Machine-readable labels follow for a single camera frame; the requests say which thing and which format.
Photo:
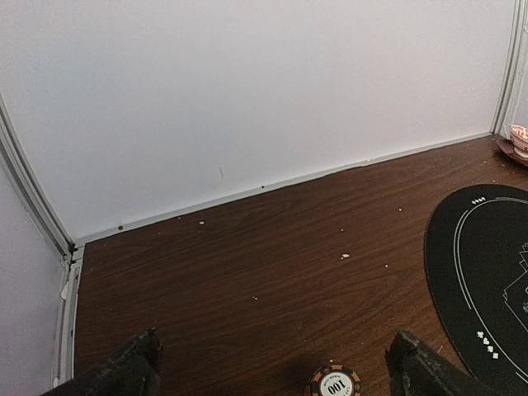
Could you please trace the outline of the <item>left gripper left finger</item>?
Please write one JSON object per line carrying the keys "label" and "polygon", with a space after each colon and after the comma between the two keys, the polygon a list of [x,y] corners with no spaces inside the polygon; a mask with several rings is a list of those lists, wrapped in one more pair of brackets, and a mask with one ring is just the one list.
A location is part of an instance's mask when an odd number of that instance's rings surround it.
{"label": "left gripper left finger", "polygon": [[163,344],[148,328],[90,370],[51,389],[48,396],[159,395]]}

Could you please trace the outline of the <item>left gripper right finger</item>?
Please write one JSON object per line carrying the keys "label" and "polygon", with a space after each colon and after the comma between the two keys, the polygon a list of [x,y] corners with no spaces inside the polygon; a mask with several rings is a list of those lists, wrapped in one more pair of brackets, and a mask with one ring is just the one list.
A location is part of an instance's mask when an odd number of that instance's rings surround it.
{"label": "left gripper right finger", "polygon": [[408,331],[399,331],[385,362],[389,394],[404,396],[490,396],[498,391],[451,364]]}

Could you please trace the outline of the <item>brown 100 poker chip stack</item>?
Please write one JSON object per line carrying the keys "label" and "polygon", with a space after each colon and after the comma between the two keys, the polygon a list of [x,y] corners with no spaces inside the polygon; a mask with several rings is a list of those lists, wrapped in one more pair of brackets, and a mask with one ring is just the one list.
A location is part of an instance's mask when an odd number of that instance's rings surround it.
{"label": "brown 100 poker chip stack", "polygon": [[304,396],[360,396],[361,380],[351,368],[331,364],[318,368],[304,388]]}

